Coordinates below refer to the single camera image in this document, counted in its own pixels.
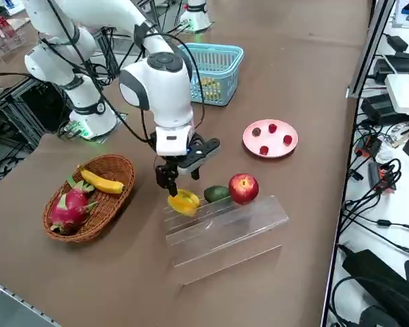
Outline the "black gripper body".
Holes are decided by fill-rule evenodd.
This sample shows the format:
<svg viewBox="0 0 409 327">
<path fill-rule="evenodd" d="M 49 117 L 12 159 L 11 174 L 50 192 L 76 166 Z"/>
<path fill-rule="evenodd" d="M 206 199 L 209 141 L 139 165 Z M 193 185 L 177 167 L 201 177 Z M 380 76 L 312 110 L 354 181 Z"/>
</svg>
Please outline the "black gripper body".
<svg viewBox="0 0 409 327">
<path fill-rule="evenodd" d="M 165 164 L 176 166 L 186 157 L 186 132 L 153 132 L 150 143 Z"/>
</svg>

